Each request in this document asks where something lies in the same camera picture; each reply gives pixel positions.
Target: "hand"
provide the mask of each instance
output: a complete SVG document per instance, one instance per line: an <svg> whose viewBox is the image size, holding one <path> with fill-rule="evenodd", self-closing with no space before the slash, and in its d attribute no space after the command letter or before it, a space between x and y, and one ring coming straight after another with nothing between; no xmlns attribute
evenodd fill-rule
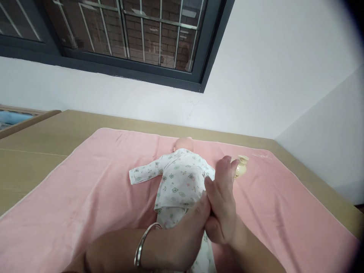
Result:
<svg viewBox="0 0 364 273"><path fill-rule="evenodd" d="M230 161L231 157L225 156L217 162L214 181L208 176L205 178L206 193L214 213L205 224L206 234L214 243L229 245L234 242L238 225L232 185L239 160Z"/></svg>
<svg viewBox="0 0 364 273"><path fill-rule="evenodd" d="M210 211L210 202L203 191L201 199L188 210L181 221L166 230L168 234L165 241L172 246L168 254L171 262L168 269L185 271L193 265L201 247L204 225Z"/></svg>

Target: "window frame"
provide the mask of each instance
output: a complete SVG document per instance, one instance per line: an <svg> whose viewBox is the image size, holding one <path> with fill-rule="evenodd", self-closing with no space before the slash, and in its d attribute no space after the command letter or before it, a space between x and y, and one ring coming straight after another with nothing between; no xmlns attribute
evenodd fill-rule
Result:
<svg viewBox="0 0 364 273"><path fill-rule="evenodd" d="M203 93L235 0L208 1L191 72L65 48L61 45L42 3L36 3L35 0L18 1L27 12L42 42L0 35L0 56Z"/></svg>

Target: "wooden table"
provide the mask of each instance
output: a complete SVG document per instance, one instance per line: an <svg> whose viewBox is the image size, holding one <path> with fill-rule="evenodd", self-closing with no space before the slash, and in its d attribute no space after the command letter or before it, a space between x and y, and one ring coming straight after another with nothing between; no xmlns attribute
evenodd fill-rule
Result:
<svg viewBox="0 0 364 273"><path fill-rule="evenodd" d="M0 140L0 215L21 200L97 129L108 127L192 137L271 151L356 237L364 215L276 141L176 125L67 110Z"/></svg>

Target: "doll head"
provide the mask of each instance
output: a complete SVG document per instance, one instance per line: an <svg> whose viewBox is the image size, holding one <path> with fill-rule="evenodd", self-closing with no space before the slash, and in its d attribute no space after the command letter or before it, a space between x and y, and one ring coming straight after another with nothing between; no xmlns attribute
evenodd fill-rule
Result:
<svg viewBox="0 0 364 273"><path fill-rule="evenodd" d="M188 137L188 138L179 138L177 139L176 143L174 144L174 148L173 151L177 151L178 149L187 149L191 152L193 152L193 142L192 142L192 138Z"/></svg>

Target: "window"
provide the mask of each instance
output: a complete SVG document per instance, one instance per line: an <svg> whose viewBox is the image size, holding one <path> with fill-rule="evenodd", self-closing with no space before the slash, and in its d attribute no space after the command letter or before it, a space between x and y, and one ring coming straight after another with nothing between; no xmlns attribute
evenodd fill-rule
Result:
<svg viewBox="0 0 364 273"><path fill-rule="evenodd" d="M204 92L234 0L0 0L0 55Z"/></svg>

